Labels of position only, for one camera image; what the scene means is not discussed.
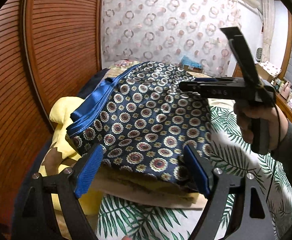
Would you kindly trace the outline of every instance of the yellow cushion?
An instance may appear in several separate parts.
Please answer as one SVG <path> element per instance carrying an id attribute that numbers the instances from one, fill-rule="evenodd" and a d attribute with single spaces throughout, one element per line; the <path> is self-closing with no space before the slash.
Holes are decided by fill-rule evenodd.
<path id="1" fill-rule="evenodd" d="M 76 151 L 65 140 L 65 136 L 67 132 L 66 128 L 73 123 L 70 118 L 70 114 L 76 110 L 83 103 L 83 101 L 83 99 L 78 97 L 60 98 L 56 101 L 50 111 L 50 120 L 58 123 L 52 138 L 52 145 L 54 148 L 57 148 L 59 153 L 62 154 L 62 159 L 69 157 L 77 161 L 79 158 L 81 158 L 81 156 L 77 154 Z M 58 172 L 60 173 L 66 167 L 68 166 L 61 164 L 58 168 Z M 47 176 L 45 166 L 41 165 L 39 172 L 42 174 L 42 176 Z M 54 209 L 61 211 L 58 195 L 51 194 L 51 196 Z M 84 213 L 86 215 L 98 214 L 102 197 L 102 192 L 96 191 L 90 187 L 88 192 L 82 195 L 82 197 L 79 199 L 79 203 Z"/>

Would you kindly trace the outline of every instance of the handheld tool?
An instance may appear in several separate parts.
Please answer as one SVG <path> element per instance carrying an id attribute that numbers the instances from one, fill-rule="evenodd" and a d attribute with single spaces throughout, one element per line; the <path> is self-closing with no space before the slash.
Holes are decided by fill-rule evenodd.
<path id="1" fill-rule="evenodd" d="M 194 81 L 180 82 L 180 90 L 197 92 L 204 98 L 233 99 L 242 106 L 273 107 L 276 100 L 275 90 L 269 82 L 259 79 L 252 54 L 239 28 L 222 28 L 221 31 L 229 41 L 243 78 L 196 78 Z M 251 130 L 254 134 L 251 150 L 266 155 L 269 150 L 267 121 L 251 119 Z"/>

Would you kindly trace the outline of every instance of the cardboard box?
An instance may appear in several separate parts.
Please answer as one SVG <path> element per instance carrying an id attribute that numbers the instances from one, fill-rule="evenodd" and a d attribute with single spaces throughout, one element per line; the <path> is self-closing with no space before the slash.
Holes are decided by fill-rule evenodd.
<path id="1" fill-rule="evenodd" d="M 186 71 L 190 71 L 190 72 L 196 72 L 196 73 L 202 73 L 203 72 L 202 68 L 196 68 L 196 67 L 193 67 L 193 66 L 184 65 L 183 68 Z"/>
<path id="2" fill-rule="evenodd" d="M 267 80 L 268 82 L 271 82 L 272 80 L 274 80 L 276 77 L 272 77 L 270 74 L 268 74 L 268 72 L 263 69 L 259 64 L 256 64 L 256 70 L 257 70 L 257 73 L 258 75 Z"/>

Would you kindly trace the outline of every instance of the wooden cabinet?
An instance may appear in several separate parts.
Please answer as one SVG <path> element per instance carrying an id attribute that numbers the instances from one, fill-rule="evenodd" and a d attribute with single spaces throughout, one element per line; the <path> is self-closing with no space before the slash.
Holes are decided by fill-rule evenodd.
<path id="1" fill-rule="evenodd" d="M 289 108 L 286 100 L 278 93 L 276 93 L 276 104 L 282 110 L 286 118 L 292 123 L 292 109 Z"/>
<path id="2" fill-rule="evenodd" d="M 235 67 L 235 70 L 234 70 L 234 73 L 233 73 L 233 77 L 243 77 L 243 73 L 242 73 L 238 63 L 236 63 L 236 67 Z"/>
<path id="3" fill-rule="evenodd" d="M 0 224 L 11 225 L 20 185 L 51 137 L 51 107 L 100 70 L 100 5 L 7 0 L 0 9 Z"/>

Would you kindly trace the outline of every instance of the black cable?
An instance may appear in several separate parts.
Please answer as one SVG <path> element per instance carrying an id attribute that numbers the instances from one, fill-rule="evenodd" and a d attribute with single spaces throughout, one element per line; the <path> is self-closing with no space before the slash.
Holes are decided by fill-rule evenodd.
<path id="1" fill-rule="evenodd" d="M 272 101 L 273 101 L 273 106 L 274 106 L 274 108 L 275 108 L 275 110 L 276 110 L 277 121 L 278 121 L 278 140 L 277 140 L 277 147 L 276 147 L 276 149 L 275 149 L 275 151 L 276 151 L 276 150 L 279 148 L 279 146 L 280 146 L 280 142 L 281 142 L 281 119 L 280 119 L 280 114 L 279 114 L 279 112 L 278 112 L 278 109 L 277 109 L 277 107 L 276 107 L 276 104 L 275 104 L 274 100 L 272 100 Z M 275 175 L 275 171 L 276 171 L 276 164 L 277 164 L 277 161 L 275 160 L 274 168 L 273 168 L 273 173 L 272 173 L 272 177 L 271 177 L 271 182 L 270 182 L 270 184 L 269 184 L 268 192 L 267 192 L 267 195 L 266 195 L 266 202 L 267 202 L 267 200 L 268 200 L 269 193 L 270 193 L 270 191 L 271 191 L 271 187 L 272 187 L 272 184 L 273 184 L 274 175 Z"/>

